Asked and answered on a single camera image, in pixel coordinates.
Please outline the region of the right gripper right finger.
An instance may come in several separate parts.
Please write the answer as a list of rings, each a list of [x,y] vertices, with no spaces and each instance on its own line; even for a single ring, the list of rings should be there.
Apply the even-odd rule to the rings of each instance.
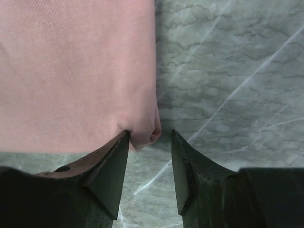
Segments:
[[[239,175],[194,149],[171,132],[171,160],[178,214],[185,228],[238,228],[235,201]]]

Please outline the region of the pink t shirt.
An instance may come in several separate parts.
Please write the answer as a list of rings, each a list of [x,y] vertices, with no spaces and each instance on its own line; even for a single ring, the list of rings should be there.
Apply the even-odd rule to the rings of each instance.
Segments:
[[[3,0],[0,149],[81,153],[161,135],[152,0]]]

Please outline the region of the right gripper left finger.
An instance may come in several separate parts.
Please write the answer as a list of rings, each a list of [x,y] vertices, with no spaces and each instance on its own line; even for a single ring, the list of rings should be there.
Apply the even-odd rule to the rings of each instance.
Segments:
[[[79,178],[80,186],[111,219],[118,217],[129,151],[129,134],[124,131],[106,145],[53,172],[37,173],[47,179]]]

